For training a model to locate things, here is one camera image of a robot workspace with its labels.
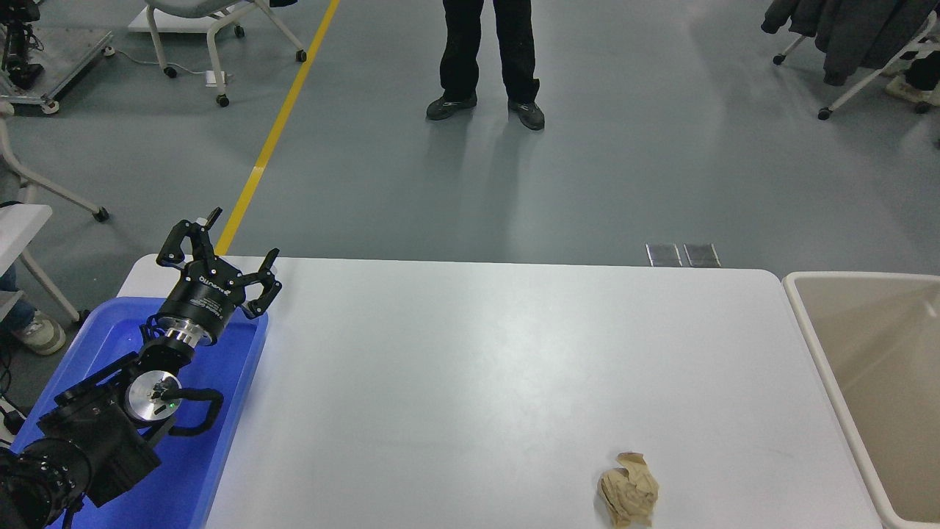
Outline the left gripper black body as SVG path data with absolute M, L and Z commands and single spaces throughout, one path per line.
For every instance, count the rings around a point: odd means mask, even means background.
M 162 304 L 162 327 L 201 328 L 201 339 L 219 339 L 238 305 L 245 302 L 245 288 L 231 286 L 242 271 L 221 258 L 192 260 Z

